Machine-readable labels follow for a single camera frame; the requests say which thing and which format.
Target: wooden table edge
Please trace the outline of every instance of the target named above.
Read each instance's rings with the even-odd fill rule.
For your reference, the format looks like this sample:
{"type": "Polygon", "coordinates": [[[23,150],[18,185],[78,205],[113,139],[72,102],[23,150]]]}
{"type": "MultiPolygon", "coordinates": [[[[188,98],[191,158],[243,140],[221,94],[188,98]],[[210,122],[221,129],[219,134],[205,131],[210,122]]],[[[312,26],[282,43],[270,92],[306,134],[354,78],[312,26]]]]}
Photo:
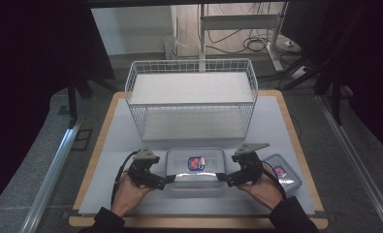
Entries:
{"type": "MultiPolygon", "coordinates": [[[[280,111],[284,118],[285,124],[287,126],[287,130],[289,136],[291,138],[291,142],[294,147],[294,151],[297,155],[298,161],[301,165],[301,169],[303,172],[304,181],[308,186],[310,196],[312,199],[312,204],[316,212],[324,212],[324,208],[322,206],[321,200],[318,196],[318,192],[315,187],[315,183],[311,177],[308,165],[305,160],[305,156],[303,154],[303,149],[301,147],[300,141],[297,137],[294,124],[291,120],[291,117],[288,112],[288,108],[285,104],[282,93],[278,90],[260,90],[258,92],[259,96],[274,96],[278,102],[280,111]]],[[[82,180],[80,190],[78,196],[76,198],[75,204],[73,206],[73,210],[78,210],[81,206],[82,199],[89,187],[89,184],[92,180],[92,177],[95,172],[95,168],[97,166],[98,160],[100,158],[101,152],[103,150],[103,146],[105,143],[105,139],[109,132],[112,118],[115,112],[115,107],[118,103],[119,99],[125,98],[125,92],[117,92],[110,103],[109,110],[107,112],[106,118],[104,120],[103,126],[101,128],[99,137],[97,139],[97,143],[95,145],[94,151],[91,155],[91,159],[89,161],[88,167],[86,169],[84,178],[82,180]]],[[[126,226],[128,227],[144,227],[144,228],[152,228],[152,227],[165,227],[165,228],[196,228],[195,224],[190,224],[193,222],[191,219],[195,217],[125,217],[126,226]]],[[[198,228],[273,228],[272,224],[267,218],[259,218],[259,217],[197,217],[199,219],[198,228]]],[[[326,218],[310,218],[318,229],[326,229],[328,227],[328,220],[326,218]]],[[[94,217],[84,217],[84,216],[70,216],[69,223],[72,226],[90,226],[94,223],[94,217]]]]}

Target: food container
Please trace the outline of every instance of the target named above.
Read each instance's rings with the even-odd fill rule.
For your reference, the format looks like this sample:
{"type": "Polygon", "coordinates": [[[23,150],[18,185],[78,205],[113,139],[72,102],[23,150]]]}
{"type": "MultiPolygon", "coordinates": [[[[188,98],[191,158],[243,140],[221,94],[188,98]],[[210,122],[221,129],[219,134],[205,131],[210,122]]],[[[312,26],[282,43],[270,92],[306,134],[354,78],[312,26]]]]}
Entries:
{"type": "Polygon", "coordinates": [[[303,184],[300,176],[280,154],[275,153],[263,161],[271,165],[287,195],[292,195],[303,184]]]}
{"type": "Polygon", "coordinates": [[[219,148],[170,149],[166,175],[176,175],[168,188],[176,197],[209,197],[220,194],[224,183],[215,173],[225,173],[225,152],[219,148]]]}

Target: box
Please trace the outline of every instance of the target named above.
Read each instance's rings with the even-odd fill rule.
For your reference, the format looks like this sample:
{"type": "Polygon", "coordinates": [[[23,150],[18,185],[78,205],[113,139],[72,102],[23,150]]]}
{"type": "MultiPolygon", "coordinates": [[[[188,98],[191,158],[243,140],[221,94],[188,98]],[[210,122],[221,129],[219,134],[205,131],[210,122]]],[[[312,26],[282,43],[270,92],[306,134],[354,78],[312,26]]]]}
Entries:
{"type": "Polygon", "coordinates": [[[215,173],[225,173],[225,152],[219,148],[170,149],[166,157],[166,176],[176,175],[168,188],[172,195],[208,197],[218,195],[224,183],[215,173]]]}
{"type": "Polygon", "coordinates": [[[303,184],[300,176],[280,154],[275,153],[263,161],[269,163],[278,175],[279,182],[284,187],[287,196],[292,195],[303,184]]]}
{"type": "Polygon", "coordinates": [[[249,59],[136,61],[125,85],[144,141],[243,139],[257,91],[249,59]]]}

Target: white wire basket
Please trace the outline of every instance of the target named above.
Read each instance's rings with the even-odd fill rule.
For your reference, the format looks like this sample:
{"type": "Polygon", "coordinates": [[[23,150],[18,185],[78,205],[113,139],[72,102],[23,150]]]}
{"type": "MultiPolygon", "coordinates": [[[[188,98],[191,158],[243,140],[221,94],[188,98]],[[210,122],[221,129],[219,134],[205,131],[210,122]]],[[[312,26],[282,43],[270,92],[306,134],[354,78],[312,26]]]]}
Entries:
{"type": "Polygon", "coordinates": [[[125,91],[145,141],[243,139],[258,84],[249,59],[136,61],[125,91]]]}

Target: wrist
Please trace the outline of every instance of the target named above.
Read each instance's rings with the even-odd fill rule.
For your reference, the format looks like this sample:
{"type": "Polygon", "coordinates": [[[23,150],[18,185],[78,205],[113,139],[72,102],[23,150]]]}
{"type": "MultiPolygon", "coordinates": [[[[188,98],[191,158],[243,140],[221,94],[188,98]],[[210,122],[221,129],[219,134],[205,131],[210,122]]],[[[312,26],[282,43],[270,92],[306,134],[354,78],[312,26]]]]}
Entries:
{"type": "Polygon", "coordinates": [[[121,217],[121,218],[123,218],[123,217],[127,214],[127,211],[124,210],[123,208],[112,207],[111,211],[112,211],[116,216],[119,216],[119,217],[121,217]]]}
{"type": "Polygon", "coordinates": [[[270,209],[271,209],[271,210],[275,209],[275,207],[278,206],[279,203],[281,203],[281,202],[283,202],[282,199],[281,199],[281,200],[275,200],[275,201],[271,202],[271,203],[270,203],[270,209]]]}

